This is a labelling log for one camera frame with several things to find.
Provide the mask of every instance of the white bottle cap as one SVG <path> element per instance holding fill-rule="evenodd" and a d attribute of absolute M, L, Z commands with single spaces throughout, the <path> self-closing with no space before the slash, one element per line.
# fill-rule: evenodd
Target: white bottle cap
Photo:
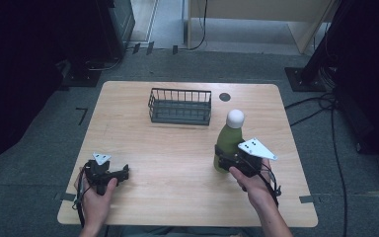
<path fill-rule="evenodd" d="M 241 128 L 244 121 L 245 115 L 239 110 L 233 110 L 227 114 L 226 124 L 232 128 Z"/>

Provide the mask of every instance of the wrist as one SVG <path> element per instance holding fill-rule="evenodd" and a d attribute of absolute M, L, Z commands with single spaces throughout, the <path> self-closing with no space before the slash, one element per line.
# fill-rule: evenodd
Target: wrist
<path fill-rule="evenodd" d="M 257 199 L 254 208 L 258 213 L 264 213 L 270 209 L 277 209 L 277 206 L 272 196 L 268 192 L 265 192 L 261 195 L 261 198 Z"/>

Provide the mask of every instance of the cable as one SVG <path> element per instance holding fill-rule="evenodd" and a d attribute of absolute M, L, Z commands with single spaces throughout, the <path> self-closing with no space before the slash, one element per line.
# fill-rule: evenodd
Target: cable
<path fill-rule="evenodd" d="M 199 0 L 197 0 L 197 7 L 198 7 L 198 12 L 201 12 L 201 9 L 199 8 Z M 201 17 L 198 17 L 198 22 L 199 22 L 199 26 L 201 27 L 204 35 L 205 35 L 205 20 L 204 20 L 204 25 L 202 24 L 202 21 L 201 21 Z"/>
<path fill-rule="evenodd" d="M 334 89 L 336 84 L 334 80 L 332 79 L 333 75 L 332 73 L 335 73 L 331 68 L 329 67 L 320 67 L 319 68 L 319 75 L 320 77 L 325 81 L 325 83 L 331 87 L 331 89 Z"/>
<path fill-rule="evenodd" d="M 321 108 L 320 110 L 318 110 L 317 112 L 311 114 L 310 116 L 306 117 L 306 118 L 303 118 L 297 122 L 295 122 L 294 124 L 292 125 L 295 125 L 295 124 L 298 124 L 299 122 L 301 121 L 304 121 L 306 119 L 309 119 L 313 116 L 315 116 L 316 114 L 324 111 L 324 110 L 331 110 L 331 131 L 332 131 L 332 143 L 333 143 L 333 146 L 334 146 L 334 153 L 335 153 L 335 158 L 336 158 L 336 161 L 337 161 L 337 166 L 338 166 L 338 170 L 340 172 L 340 177 L 341 177 L 341 186 L 342 186 L 342 192 L 343 192 L 343 233 L 342 233 L 342 236 L 345 237 L 346 234 L 347 234 L 347 210 L 348 210 L 348 204 L 347 204 L 347 193 L 346 193 L 346 185 L 345 185 L 345 182 L 344 182 L 344 177 L 343 177 L 343 172 L 342 172 L 342 169 L 341 169 L 341 162 L 340 162 L 340 156 L 338 154 L 338 147 L 337 147 L 337 141 L 336 141 L 336 136 L 335 136 L 335 118 L 334 118 L 334 113 L 335 113 L 335 109 L 337 108 L 337 100 L 336 98 L 334 97 L 334 94 L 332 93 L 327 93 L 327 94 L 324 94 L 322 95 L 321 97 L 319 98 L 309 98 L 309 99 L 306 99 L 306 100 L 303 100 L 303 101 L 299 101 L 299 102 L 296 102 L 296 103 L 293 103 L 289 106 L 286 106 L 285 108 L 286 109 L 289 109 L 289 108 L 292 108 L 292 107 L 295 107 L 295 106 L 298 106 L 300 104 L 303 104 L 305 102 L 308 102 L 308 101 L 318 101 L 319 102 L 319 107 Z M 322 103 L 323 102 L 330 102 L 330 104 L 328 106 L 324 106 Z"/>
<path fill-rule="evenodd" d="M 332 108 L 332 112 L 331 112 L 332 143 L 334 145 L 335 158 L 337 160 L 338 170 L 340 172 L 341 183 L 342 183 L 342 191 L 343 191 L 343 234 L 342 236 L 345 237 L 347 233 L 347 197 L 346 197 L 345 181 L 343 178 L 343 172 L 341 168 L 340 157 L 338 155 L 337 142 L 335 138 L 334 110 L 335 110 L 335 107 Z"/>
<path fill-rule="evenodd" d="M 112 65 L 112 66 L 110 66 L 110 67 L 103 67 L 103 68 L 89 68 L 88 67 L 87 69 L 90 70 L 90 71 L 106 71 L 106 70 L 111 70 L 111 69 L 115 68 L 119 64 L 120 61 L 121 61 L 121 57 L 119 57 L 118 60 L 115 62 L 115 64 Z"/>
<path fill-rule="evenodd" d="M 205 18 L 207 17 L 207 5 L 208 5 L 208 0 L 205 0 L 205 8 L 204 8 L 204 20 L 203 20 L 203 27 L 202 27 L 202 40 L 201 42 L 199 43 L 198 46 L 196 47 L 192 47 L 192 48 L 183 48 L 183 50 L 196 50 L 197 48 L 199 48 L 202 43 L 204 42 L 205 40 Z"/>
<path fill-rule="evenodd" d="M 334 98 L 326 98 L 328 96 L 332 96 L 333 94 L 332 93 L 326 93 L 326 94 L 323 94 L 321 97 L 312 97 L 312 98 L 308 98 L 308 99 L 305 99 L 305 100 L 302 100 L 302 101 L 299 101 L 299 102 L 295 102 L 291 105 L 288 105 L 286 107 L 284 107 L 286 110 L 292 108 L 292 107 L 295 107 L 295 106 L 298 106 L 298 105 L 301 105 L 305 102 L 309 102 L 309 101 L 318 101 L 319 102 L 319 107 L 320 109 L 314 113 L 312 113 L 311 115 L 309 116 L 306 116 L 305 118 L 302 118 L 294 123 L 292 123 L 290 126 L 294 126 L 294 125 L 297 125 L 298 123 L 302 122 L 302 121 L 305 121 L 307 119 L 310 119 L 316 115 L 318 115 L 319 113 L 323 112 L 323 111 L 327 111 L 327 110 L 331 110 L 334 106 L 335 106 L 335 99 Z M 328 106 L 324 106 L 322 103 L 323 102 L 328 102 L 329 105 Z"/>

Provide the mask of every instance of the black strap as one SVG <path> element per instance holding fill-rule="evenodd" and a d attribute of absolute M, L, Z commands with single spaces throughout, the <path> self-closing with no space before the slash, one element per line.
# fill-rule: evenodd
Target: black strap
<path fill-rule="evenodd" d="M 85 193 L 85 187 L 83 184 L 84 171 L 85 171 L 85 167 L 82 168 L 81 173 L 79 174 L 78 190 L 76 192 L 75 202 L 73 203 L 73 206 L 72 206 L 72 208 L 74 209 L 76 208 L 76 210 L 78 211 L 79 220 L 81 221 L 82 228 L 85 226 L 85 217 L 84 217 L 84 212 L 82 209 L 82 200 Z"/>

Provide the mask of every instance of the black stand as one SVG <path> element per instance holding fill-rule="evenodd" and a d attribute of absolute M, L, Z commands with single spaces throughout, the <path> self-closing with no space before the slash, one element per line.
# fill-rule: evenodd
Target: black stand
<path fill-rule="evenodd" d="M 86 71 L 76 73 L 72 68 L 63 78 L 63 87 L 96 87 L 101 71 Z"/>
<path fill-rule="evenodd" d="M 104 63 L 93 63 L 92 66 L 94 68 L 103 68 Z M 59 63 L 58 67 L 63 74 L 61 88 L 96 87 L 102 73 L 101 70 L 75 69 L 75 66 L 71 65 L 67 60 Z"/>
<path fill-rule="evenodd" d="M 304 68 L 285 67 L 285 74 L 294 92 L 326 92 L 325 84 L 319 76 L 304 77 Z"/>

